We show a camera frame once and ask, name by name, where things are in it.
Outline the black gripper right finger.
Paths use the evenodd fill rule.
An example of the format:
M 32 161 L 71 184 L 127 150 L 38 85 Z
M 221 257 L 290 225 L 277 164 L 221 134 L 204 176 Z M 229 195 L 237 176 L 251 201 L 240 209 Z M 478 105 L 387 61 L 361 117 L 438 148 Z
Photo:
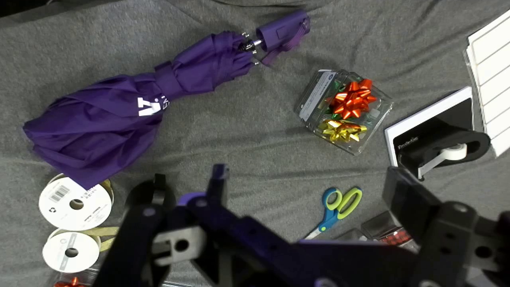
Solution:
M 387 169 L 382 199 L 419 246 L 411 287 L 468 287 L 470 268 L 510 287 L 508 211 L 489 220 L 460 201 L 440 201 L 400 168 Z

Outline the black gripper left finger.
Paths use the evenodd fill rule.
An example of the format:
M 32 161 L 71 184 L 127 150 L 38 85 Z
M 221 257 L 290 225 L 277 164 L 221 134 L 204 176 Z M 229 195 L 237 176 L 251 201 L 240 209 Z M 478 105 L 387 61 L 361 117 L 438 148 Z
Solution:
M 164 212 L 173 203 L 164 174 L 154 174 L 129 191 L 122 223 L 92 287 L 161 287 L 169 270 L 154 265 L 151 247 Z

